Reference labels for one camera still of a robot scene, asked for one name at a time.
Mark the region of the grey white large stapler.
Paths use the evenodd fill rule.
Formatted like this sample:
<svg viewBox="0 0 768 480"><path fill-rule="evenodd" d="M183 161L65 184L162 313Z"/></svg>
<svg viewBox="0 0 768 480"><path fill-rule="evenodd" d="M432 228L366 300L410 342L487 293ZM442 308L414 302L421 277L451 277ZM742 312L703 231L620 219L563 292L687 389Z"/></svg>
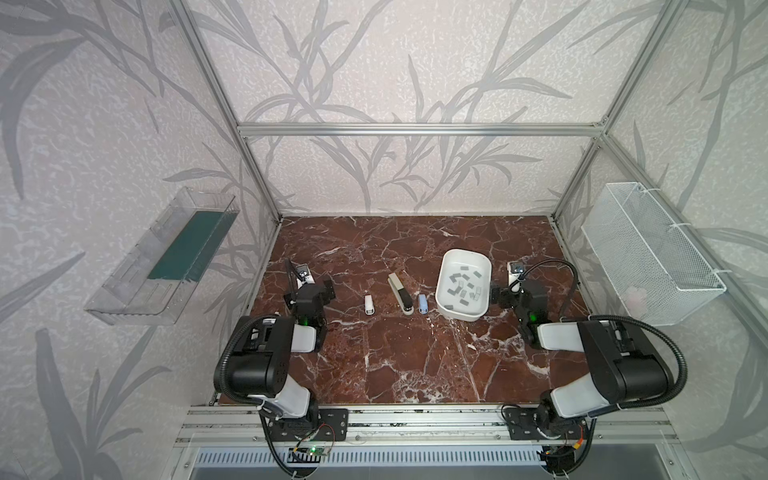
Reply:
<svg viewBox="0 0 768 480"><path fill-rule="evenodd" d="M410 316L414 313L414 303L411 294L405 288L402 281L399 279L396 273L390 273L388 275L388 284L393 291L393 294L400 306L403 314Z"/></svg>

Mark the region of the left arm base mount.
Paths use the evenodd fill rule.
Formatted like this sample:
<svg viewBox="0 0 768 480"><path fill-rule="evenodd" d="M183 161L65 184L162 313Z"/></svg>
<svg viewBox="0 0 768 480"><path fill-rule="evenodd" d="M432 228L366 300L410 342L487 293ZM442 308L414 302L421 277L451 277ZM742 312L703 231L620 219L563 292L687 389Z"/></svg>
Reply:
<svg viewBox="0 0 768 480"><path fill-rule="evenodd" d="M267 432L274 442L299 441L307 437L313 441L344 441L348 426L348 409L320 408L301 418L268 420Z"/></svg>

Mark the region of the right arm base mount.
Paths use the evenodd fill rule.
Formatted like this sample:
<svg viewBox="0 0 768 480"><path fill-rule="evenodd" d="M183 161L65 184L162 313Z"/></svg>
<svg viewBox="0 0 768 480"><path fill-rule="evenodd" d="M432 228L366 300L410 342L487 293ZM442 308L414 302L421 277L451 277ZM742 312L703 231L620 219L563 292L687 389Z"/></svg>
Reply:
<svg viewBox="0 0 768 480"><path fill-rule="evenodd" d="M579 443L588 431L585 418L561 418L551 415L546 408L507 404L500 413L511 440Z"/></svg>

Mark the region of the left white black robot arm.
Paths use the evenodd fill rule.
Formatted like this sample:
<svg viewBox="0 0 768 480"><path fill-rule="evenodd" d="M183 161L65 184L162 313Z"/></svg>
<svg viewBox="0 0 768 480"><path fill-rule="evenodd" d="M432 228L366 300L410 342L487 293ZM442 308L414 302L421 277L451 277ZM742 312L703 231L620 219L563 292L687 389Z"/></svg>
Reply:
<svg viewBox="0 0 768 480"><path fill-rule="evenodd" d="M336 298L333 281L305 283L285 295L289 314L243 316L236 324L213 374L215 390L239 404L259 408L278 424L319 425L312 391L290 373L293 353L318 353L328 325L324 308Z"/></svg>

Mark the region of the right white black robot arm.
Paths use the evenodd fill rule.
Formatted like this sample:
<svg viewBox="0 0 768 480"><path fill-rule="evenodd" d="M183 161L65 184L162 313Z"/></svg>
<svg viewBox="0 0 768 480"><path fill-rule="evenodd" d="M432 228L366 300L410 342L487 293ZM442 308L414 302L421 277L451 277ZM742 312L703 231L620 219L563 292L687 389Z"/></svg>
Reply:
<svg viewBox="0 0 768 480"><path fill-rule="evenodd" d="M594 314L554 322L548 295L520 279L491 286L490 301L511 309L531 348L582 353L588 373L544 392L533 419L541 429L619 410L664 404L687 384L682 350L658 328L632 317Z"/></svg>

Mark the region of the small white stapler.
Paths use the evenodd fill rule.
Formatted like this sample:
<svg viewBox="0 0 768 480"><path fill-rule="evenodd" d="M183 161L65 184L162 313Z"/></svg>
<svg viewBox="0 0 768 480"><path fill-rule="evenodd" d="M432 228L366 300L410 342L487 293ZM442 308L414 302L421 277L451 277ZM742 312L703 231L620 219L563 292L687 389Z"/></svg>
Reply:
<svg viewBox="0 0 768 480"><path fill-rule="evenodd" d="M370 294L366 294L364 297L364 309L365 309L365 314L368 316L372 316L375 314L374 302Z"/></svg>

